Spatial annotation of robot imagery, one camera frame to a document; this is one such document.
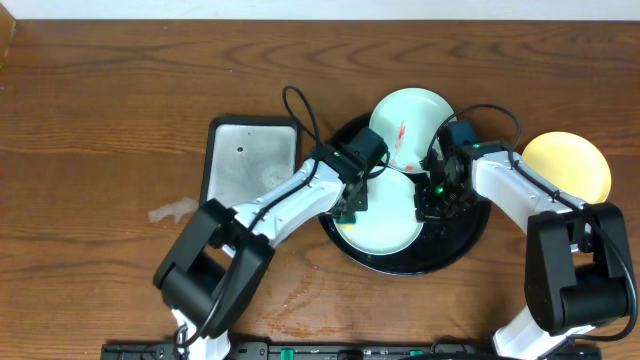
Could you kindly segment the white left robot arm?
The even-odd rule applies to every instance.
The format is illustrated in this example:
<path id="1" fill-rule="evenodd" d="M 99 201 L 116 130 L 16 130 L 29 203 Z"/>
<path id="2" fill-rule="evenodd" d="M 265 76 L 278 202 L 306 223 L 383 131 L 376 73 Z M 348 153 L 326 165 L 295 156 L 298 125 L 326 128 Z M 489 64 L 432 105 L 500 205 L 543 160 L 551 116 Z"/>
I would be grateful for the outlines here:
<path id="1" fill-rule="evenodd" d="M 289 179 L 253 200 L 202 204 L 153 276 L 179 322 L 179 354 L 224 358 L 227 333 L 254 297 L 276 247 L 311 218 L 348 210 L 386 153 L 323 145 Z"/>

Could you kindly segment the green scrubbing sponge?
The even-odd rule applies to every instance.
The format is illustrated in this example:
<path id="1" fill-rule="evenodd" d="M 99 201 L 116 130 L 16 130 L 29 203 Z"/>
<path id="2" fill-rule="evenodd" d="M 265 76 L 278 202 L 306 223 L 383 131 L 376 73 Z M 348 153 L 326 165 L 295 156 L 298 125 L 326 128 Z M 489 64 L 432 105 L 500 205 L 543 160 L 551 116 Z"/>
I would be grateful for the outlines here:
<path id="1" fill-rule="evenodd" d="M 356 223 L 356 215 L 355 214 L 343 214 L 340 217 L 335 219 L 336 224 L 342 225 L 353 225 Z"/>

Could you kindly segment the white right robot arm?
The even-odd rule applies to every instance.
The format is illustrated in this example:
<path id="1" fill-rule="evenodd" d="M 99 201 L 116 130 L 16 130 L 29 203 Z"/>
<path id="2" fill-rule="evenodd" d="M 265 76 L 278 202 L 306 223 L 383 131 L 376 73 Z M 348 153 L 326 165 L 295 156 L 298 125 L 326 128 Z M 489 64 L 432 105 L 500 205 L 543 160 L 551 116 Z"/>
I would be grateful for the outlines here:
<path id="1" fill-rule="evenodd" d="M 631 333 L 639 297 L 618 207 L 564 193 L 503 142 L 428 149 L 421 165 L 430 184 L 418 195 L 420 218 L 458 225 L 468 208 L 491 202 L 526 235 L 526 306 L 494 332 L 497 356 L 548 359 L 577 340 Z"/>

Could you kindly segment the mint plate with red stain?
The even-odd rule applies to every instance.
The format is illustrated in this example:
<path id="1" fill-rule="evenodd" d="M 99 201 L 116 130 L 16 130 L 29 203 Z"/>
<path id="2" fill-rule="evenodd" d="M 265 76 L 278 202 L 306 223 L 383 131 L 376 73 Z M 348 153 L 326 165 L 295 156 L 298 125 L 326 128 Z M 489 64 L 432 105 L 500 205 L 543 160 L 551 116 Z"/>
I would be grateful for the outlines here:
<path id="1" fill-rule="evenodd" d="M 384 97 L 375 107 L 369 127 L 388 146 L 389 165 L 408 174 L 424 173 L 420 162 L 442 122 L 454 113 L 437 93 L 422 88 L 404 88 Z"/>

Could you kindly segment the yellow plate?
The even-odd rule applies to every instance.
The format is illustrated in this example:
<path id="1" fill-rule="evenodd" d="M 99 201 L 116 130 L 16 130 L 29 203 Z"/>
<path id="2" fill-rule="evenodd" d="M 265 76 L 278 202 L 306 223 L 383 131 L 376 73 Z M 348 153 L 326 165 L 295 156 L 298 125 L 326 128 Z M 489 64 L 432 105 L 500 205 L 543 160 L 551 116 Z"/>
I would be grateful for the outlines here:
<path id="1" fill-rule="evenodd" d="M 612 186 L 611 170 L 600 150 L 583 137 L 548 132 L 534 138 L 522 159 L 560 190 L 587 203 L 603 203 Z"/>

